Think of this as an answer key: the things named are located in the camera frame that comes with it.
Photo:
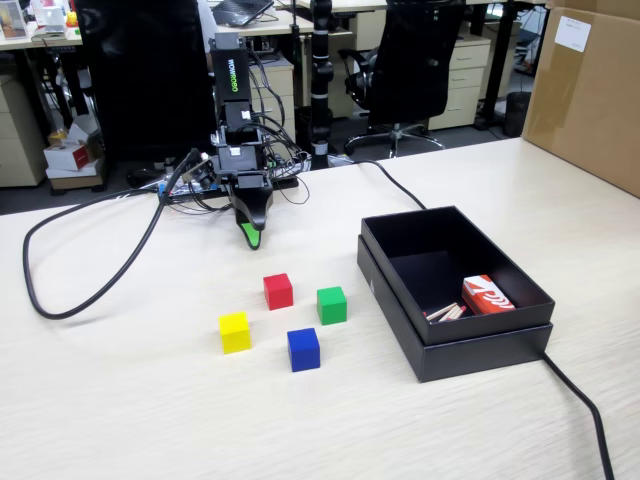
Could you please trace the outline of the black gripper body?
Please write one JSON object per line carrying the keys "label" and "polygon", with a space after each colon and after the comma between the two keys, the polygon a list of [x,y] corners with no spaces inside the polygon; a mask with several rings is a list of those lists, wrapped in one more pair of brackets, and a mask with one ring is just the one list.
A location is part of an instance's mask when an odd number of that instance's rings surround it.
{"label": "black gripper body", "polygon": [[234,188],[262,188],[267,167],[262,148],[256,145],[225,146],[218,149],[216,181]]}

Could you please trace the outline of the green-padded black gripper finger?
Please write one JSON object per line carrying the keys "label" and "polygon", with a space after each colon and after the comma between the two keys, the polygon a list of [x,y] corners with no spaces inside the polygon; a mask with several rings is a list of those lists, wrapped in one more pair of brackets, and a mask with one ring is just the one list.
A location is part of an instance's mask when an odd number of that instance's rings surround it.
{"label": "green-padded black gripper finger", "polygon": [[261,245],[261,231],[256,230],[249,219],[240,210],[235,210],[236,224],[239,226],[247,245],[252,250],[258,250]]}

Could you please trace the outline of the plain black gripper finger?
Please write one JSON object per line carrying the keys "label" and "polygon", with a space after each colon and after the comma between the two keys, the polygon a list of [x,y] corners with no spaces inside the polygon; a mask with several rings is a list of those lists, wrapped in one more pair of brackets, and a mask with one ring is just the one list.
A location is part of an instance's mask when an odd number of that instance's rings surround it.
{"label": "plain black gripper finger", "polygon": [[268,210],[273,203],[273,187],[231,188],[231,203],[238,225],[249,223],[256,231],[266,228]]}

